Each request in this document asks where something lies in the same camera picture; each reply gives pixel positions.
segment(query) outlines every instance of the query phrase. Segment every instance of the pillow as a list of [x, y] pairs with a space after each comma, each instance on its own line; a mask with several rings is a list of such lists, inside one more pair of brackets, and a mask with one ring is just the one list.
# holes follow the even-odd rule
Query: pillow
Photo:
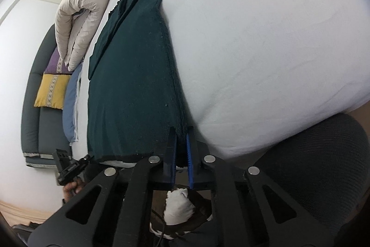
[[67, 85], [67, 90], [64, 96], [64, 106], [62, 113], [62, 124], [65, 137], [67, 137], [70, 143], [76, 141], [75, 135], [75, 123], [74, 123], [74, 105], [76, 103], [77, 97], [77, 82], [80, 78], [80, 73], [82, 70], [82, 64], [79, 64]]
[[63, 109], [65, 90], [70, 77], [70, 75], [44, 74], [34, 106]]
[[45, 69], [45, 74], [62, 74], [62, 75], [71, 75], [72, 71], [69, 71], [64, 64], [62, 58], [60, 58], [58, 48], [55, 48], [53, 54], [51, 55], [49, 64]]

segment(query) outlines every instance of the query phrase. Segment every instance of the person's hand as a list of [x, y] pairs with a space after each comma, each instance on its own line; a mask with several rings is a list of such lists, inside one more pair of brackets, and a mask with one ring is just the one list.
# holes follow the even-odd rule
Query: person's hand
[[84, 182], [79, 177], [77, 178], [77, 181], [67, 183], [63, 187], [64, 201], [68, 202], [69, 200], [71, 200], [71, 198], [74, 196], [73, 190], [76, 194], [78, 194], [84, 188], [84, 186]]

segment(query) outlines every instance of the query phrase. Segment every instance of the black cable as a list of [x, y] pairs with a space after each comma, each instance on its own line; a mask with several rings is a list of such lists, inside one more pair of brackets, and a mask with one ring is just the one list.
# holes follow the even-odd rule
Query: black cable
[[166, 221], [159, 215], [159, 213], [157, 213], [154, 209], [152, 209], [152, 213], [155, 214], [159, 219], [160, 221], [162, 222], [163, 224], [163, 229], [162, 229], [162, 234], [160, 235], [160, 239], [159, 241], [157, 242], [157, 245], [155, 245], [155, 247], [159, 247], [160, 245], [160, 241], [162, 241], [163, 239], [163, 236], [164, 236], [164, 232], [166, 230]]

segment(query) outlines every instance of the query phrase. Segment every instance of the dark green garment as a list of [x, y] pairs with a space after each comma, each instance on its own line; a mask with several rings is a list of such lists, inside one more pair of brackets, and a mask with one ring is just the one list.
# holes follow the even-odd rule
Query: dark green garment
[[89, 65], [87, 143], [97, 160], [163, 155], [170, 127], [185, 142], [186, 117], [162, 0], [119, 0]]

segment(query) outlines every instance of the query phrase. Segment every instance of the white bed sheet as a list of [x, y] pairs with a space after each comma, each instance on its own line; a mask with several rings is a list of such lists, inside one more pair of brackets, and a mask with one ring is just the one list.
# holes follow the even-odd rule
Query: white bed sheet
[[[78, 103], [86, 154], [88, 63]], [[370, 100], [370, 0], [163, 0], [189, 115], [215, 155], [233, 158]]]

